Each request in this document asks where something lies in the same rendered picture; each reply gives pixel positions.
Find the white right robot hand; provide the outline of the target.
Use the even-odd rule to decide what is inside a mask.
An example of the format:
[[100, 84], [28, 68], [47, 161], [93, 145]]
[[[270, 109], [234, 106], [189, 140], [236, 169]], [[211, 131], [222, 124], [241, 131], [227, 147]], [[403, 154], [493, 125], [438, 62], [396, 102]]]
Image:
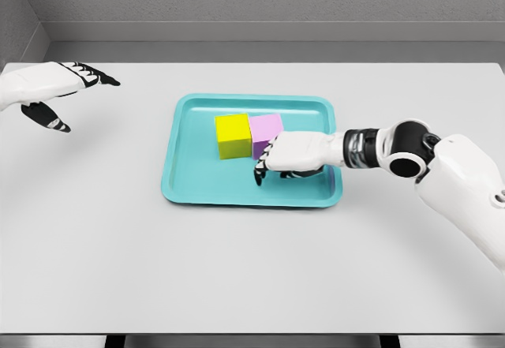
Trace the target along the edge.
[[306, 178], [320, 173], [327, 160], [332, 135], [311, 131], [283, 131], [270, 140], [253, 169], [261, 186], [268, 171], [281, 178]]

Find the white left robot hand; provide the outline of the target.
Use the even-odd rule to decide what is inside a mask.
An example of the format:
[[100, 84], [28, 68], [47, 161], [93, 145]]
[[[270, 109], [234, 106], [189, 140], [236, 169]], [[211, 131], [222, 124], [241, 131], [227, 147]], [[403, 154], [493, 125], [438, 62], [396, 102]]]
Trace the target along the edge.
[[10, 106], [20, 105], [21, 112], [36, 124], [63, 133], [69, 133], [71, 128], [46, 105], [47, 100], [72, 95], [97, 84], [115, 87], [120, 84], [112, 76], [82, 62], [44, 62], [8, 74], [14, 101]]

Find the pink cube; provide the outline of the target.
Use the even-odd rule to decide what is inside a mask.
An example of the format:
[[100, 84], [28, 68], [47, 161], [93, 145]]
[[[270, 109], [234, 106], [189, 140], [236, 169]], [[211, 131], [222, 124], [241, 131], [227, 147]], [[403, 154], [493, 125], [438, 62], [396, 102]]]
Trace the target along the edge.
[[249, 116], [249, 128], [252, 136], [253, 159], [259, 159], [269, 141], [284, 130], [280, 114]]

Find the yellow cube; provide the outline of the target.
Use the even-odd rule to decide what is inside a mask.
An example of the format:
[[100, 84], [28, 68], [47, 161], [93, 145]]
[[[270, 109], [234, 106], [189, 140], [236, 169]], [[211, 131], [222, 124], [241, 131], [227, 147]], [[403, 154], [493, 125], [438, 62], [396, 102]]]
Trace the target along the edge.
[[216, 116], [215, 131], [221, 160], [252, 156], [252, 134], [247, 114]]

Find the turquoise tray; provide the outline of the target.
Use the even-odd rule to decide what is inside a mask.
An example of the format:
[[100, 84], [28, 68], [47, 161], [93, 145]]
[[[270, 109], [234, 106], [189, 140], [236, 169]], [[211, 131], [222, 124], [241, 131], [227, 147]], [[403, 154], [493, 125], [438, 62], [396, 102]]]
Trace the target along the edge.
[[251, 158], [221, 160], [215, 117], [229, 114], [279, 114], [287, 130], [333, 133], [333, 106], [324, 98], [302, 95], [193, 93], [176, 106], [163, 168], [161, 190], [179, 204], [327, 208], [342, 196], [342, 175], [325, 167], [308, 178], [281, 179], [269, 173], [261, 185]]

